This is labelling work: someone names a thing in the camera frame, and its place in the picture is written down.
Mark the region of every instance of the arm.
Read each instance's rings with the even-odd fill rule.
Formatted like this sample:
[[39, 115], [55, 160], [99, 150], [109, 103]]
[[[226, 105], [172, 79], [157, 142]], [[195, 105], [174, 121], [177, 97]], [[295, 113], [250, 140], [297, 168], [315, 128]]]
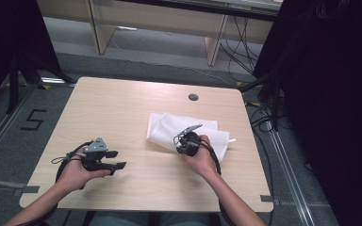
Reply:
[[[200, 136], [200, 138], [210, 143], [207, 136]], [[225, 212], [236, 225], [264, 225], [255, 211], [217, 173], [213, 159], [206, 148], [200, 146], [198, 153], [193, 157], [186, 154], [182, 154], [182, 157], [192, 167], [193, 171], [202, 176], [213, 188]]]
[[[75, 155], [72, 159], [79, 158], [78, 155]], [[72, 160], [64, 168], [58, 181], [49, 188], [49, 190], [29, 204], [5, 225], [18, 225], [40, 218], [52, 210], [65, 196], [82, 187], [90, 179], [105, 177], [109, 174], [110, 170], [87, 171], [82, 166], [81, 161]]]

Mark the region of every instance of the forearm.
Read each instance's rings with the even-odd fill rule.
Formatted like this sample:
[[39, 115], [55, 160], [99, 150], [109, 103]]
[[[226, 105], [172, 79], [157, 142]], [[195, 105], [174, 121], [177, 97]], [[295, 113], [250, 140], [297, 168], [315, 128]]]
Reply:
[[204, 176], [213, 188], [227, 215], [236, 225], [264, 225], [252, 208], [216, 172]]
[[66, 191], [60, 185], [55, 184], [5, 225], [18, 225], [40, 218], [52, 210], [52, 208], [69, 193], [69, 191]]

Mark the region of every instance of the white towel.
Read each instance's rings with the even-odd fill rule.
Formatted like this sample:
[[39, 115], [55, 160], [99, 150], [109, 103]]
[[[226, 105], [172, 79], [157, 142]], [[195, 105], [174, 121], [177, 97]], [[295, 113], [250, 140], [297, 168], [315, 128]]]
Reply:
[[210, 144], [214, 149], [219, 162], [222, 162], [225, 151], [228, 148], [229, 132], [218, 130], [217, 121], [180, 117], [168, 113], [151, 113], [146, 139], [164, 148], [177, 152], [173, 142], [174, 137], [187, 127], [197, 124], [202, 124], [202, 126], [193, 132], [198, 135], [207, 135], [209, 137]]

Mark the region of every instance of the lap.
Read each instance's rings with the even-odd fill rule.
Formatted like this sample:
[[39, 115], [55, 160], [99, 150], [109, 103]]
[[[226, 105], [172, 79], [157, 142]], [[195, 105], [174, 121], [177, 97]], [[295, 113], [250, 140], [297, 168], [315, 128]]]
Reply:
[[[96, 212], [90, 226], [123, 225], [143, 226], [149, 225], [147, 212], [100, 211]], [[160, 226], [206, 226], [210, 225], [206, 213], [162, 213]]]

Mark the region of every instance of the wooden table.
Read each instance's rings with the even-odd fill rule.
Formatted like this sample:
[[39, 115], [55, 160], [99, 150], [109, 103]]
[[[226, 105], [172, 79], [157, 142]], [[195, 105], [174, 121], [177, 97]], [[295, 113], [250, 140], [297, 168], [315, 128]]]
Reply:
[[[191, 101], [191, 93], [199, 100]], [[260, 200], [270, 192], [236, 89], [91, 77], [78, 80], [28, 183], [40, 186], [39, 193], [23, 194], [20, 205], [29, 205], [54, 184], [58, 165], [51, 164], [52, 159], [102, 137], [111, 151], [119, 151], [116, 158], [103, 162], [127, 165], [111, 177], [88, 182], [63, 199], [59, 208], [218, 212], [218, 199], [206, 182], [176, 152], [145, 139], [152, 112], [218, 121], [219, 129], [237, 140], [222, 161], [224, 180], [256, 212], [272, 210], [272, 202]]]

